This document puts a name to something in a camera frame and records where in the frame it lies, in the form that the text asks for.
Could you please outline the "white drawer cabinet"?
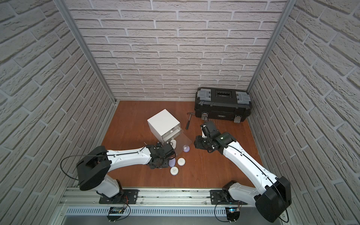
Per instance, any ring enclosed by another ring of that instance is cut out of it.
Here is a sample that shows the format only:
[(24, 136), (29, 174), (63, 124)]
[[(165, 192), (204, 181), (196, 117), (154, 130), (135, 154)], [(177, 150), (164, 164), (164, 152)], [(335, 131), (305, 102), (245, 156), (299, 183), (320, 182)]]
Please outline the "white drawer cabinet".
[(166, 109), (149, 118), (147, 122), (151, 132), (161, 143), (176, 138), (182, 131), (181, 123)]

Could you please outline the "white oblong earphone case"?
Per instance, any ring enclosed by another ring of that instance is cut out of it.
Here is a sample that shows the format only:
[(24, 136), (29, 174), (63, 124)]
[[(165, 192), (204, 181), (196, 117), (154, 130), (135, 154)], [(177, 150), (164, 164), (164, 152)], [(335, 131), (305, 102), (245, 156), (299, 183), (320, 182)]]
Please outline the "white oblong earphone case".
[(175, 150), (176, 149), (176, 140), (175, 139), (171, 139), (170, 140), (170, 145), (172, 146), (172, 148)]

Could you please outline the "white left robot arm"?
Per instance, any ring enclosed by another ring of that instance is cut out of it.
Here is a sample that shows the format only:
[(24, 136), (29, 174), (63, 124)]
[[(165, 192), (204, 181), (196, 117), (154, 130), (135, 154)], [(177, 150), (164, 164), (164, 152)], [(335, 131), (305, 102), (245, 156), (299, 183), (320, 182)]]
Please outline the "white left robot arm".
[(120, 183), (108, 173), (134, 165), (147, 165), (151, 169), (168, 168), (176, 156), (176, 140), (146, 145), (139, 149), (114, 151), (98, 146), (76, 165), (81, 191), (95, 190), (99, 195), (112, 198), (122, 192)]

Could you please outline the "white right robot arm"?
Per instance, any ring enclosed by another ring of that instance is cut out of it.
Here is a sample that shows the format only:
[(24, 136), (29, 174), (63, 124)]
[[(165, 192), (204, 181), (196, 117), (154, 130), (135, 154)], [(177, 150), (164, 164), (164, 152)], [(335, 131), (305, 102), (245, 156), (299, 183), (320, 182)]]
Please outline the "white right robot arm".
[(207, 121), (201, 125), (202, 134), (196, 137), (194, 146), (208, 153), (218, 151), (232, 161), (252, 182), (254, 187), (230, 182), (225, 187), (227, 202), (242, 201), (255, 206), (269, 222), (275, 222), (291, 205), (291, 184), (282, 176), (265, 169), (254, 160), (228, 132), (220, 133), (215, 124)]

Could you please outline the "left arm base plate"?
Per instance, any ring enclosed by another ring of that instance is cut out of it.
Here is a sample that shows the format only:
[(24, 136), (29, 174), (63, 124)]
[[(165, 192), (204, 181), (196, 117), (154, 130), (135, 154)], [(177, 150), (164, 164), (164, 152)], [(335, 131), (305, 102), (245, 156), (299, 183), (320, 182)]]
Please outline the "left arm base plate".
[(138, 193), (138, 189), (123, 189), (113, 197), (101, 194), (99, 204), (136, 204)]

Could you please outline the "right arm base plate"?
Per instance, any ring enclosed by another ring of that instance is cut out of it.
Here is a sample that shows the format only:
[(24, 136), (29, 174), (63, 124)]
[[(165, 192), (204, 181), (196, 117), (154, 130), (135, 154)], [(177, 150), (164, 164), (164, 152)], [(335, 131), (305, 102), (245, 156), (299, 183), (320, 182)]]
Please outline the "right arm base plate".
[(242, 201), (238, 201), (238, 200), (234, 200), (230, 194), (228, 193), (227, 190), (222, 190), (222, 189), (212, 189), (210, 190), (210, 199), (211, 199), (211, 204), (212, 205), (216, 205), (216, 204), (241, 204), (241, 205), (247, 205), (247, 203), (242, 202)]

